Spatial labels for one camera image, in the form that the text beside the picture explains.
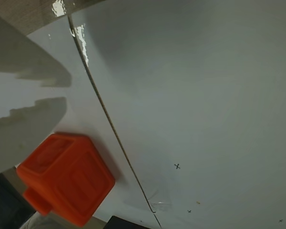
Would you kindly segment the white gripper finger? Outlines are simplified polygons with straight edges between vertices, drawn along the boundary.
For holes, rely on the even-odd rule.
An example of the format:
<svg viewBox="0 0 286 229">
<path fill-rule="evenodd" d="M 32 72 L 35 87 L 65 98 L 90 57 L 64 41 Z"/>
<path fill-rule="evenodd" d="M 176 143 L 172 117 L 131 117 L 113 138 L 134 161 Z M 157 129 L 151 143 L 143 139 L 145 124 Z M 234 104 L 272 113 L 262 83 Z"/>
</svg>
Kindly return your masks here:
<svg viewBox="0 0 286 229">
<path fill-rule="evenodd" d="M 35 101 L 0 118 L 0 173 L 24 161 L 64 117 L 64 97 Z"/>
<path fill-rule="evenodd" d="M 41 81 L 44 87 L 70 87 L 68 70 L 42 47 L 0 17 L 0 72 Z"/>
</svg>

